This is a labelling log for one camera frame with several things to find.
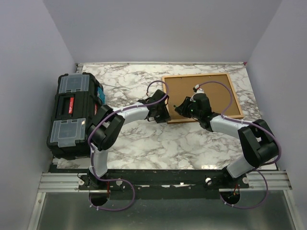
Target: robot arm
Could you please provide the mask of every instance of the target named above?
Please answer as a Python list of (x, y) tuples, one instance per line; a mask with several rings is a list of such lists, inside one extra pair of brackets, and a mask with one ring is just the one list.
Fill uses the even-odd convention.
[(113, 111), (121, 110), (121, 112), (111, 116), (106, 122), (104, 122), (98, 130), (92, 136), (92, 146), (94, 148), (94, 167), (98, 177), (102, 177), (107, 172), (107, 155), (108, 149), (115, 143), (119, 132), (123, 125), (137, 120), (153, 118), (157, 123), (162, 123), (170, 120), (169, 113), (167, 111), (165, 100), (151, 105), (159, 101), (165, 96), (165, 93), (161, 90), (157, 90), (152, 97), (146, 100), (139, 100), (133, 105), (129, 105), (123, 108), (111, 108), (108, 105), (103, 105), (98, 111), (94, 118), (91, 120), (88, 128), (88, 136), (98, 126), (98, 124), (106, 118)]
[[(184, 117), (197, 119), (201, 127), (210, 132), (220, 132), (241, 141), (243, 156), (223, 169), (224, 177), (233, 180), (258, 168), (278, 155), (278, 147), (272, 137), (255, 126), (243, 124), (240, 121), (230, 121), (220, 114), (212, 112), (209, 98), (202, 89), (194, 89), (192, 97), (186, 97), (175, 111)], [(271, 130), (264, 120), (253, 122), (265, 130)]]

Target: metal floor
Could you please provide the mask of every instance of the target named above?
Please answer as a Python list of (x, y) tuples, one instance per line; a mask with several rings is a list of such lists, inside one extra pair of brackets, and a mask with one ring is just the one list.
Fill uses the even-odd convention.
[[(244, 191), (238, 205), (249, 206), (263, 199), (264, 191)], [(109, 201), (106, 207), (129, 201)], [(256, 209), (239, 210), (221, 200), (137, 200), (121, 212), (89, 208), (88, 194), (48, 193), (39, 230), (294, 230), (283, 191), (270, 191)]]

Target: small white object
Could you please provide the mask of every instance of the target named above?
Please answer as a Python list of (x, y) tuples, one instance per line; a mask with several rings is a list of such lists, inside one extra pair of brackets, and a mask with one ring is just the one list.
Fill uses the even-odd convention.
[(207, 177), (205, 182), (206, 182), (207, 185), (211, 185), (212, 184), (212, 180), (211, 180), (210, 177)]
[(122, 181), (116, 181), (116, 184), (117, 184), (118, 186), (121, 186), (122, 183), (123, 183)]
[(248, 184), (249, 183), (249, 179), (247, 177), (243, 177), (242, 179), (243, 183)]
[(84, 185), (84, 181), (80, 179), (80, 180), (78, 181), (78, 185)]
[(196, 90), (196, 93), (204, 93), (203, 89), (199, 88)]

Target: red label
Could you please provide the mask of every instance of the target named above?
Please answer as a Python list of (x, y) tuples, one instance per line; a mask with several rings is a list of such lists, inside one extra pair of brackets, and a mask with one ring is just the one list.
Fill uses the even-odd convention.
[(71, 101), (69, 102), (69, 110), (68, 114), (72, 114), (72, 109), (73, 109), (73, 101), (75, 100), (74, 97), (71, 97)]

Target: cork board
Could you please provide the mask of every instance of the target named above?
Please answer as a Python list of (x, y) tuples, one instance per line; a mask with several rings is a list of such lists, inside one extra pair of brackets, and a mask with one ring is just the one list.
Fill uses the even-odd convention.
[[(174, 105), (182, 104), (186, 96), (191, 97), (194, 94), (193, 87), (207, 81), (219, 81), (225, 84), (232, 91), (233, 103), (226, 111), (225, 115), (231, 118), (243, 118), (243, 112), (239, 104), (234, 86), (228, 73), (210, 73), (210, 74), (193, 74), (193, 75), (174, 75), (163, 76), (162, 80), (168, 84), (169, 87), (169, 101), (167, 109), (171, 116), (171, 123), (185, 123), (195, 122), (192, 118), (185, 118), (175, 112)], [(229, 104), (229, 92), (222, 85), (216, 83), (209, 83), (202, 85), (201, 88), (210, 100), (210, 105), (213, 112), (221, 113)]]

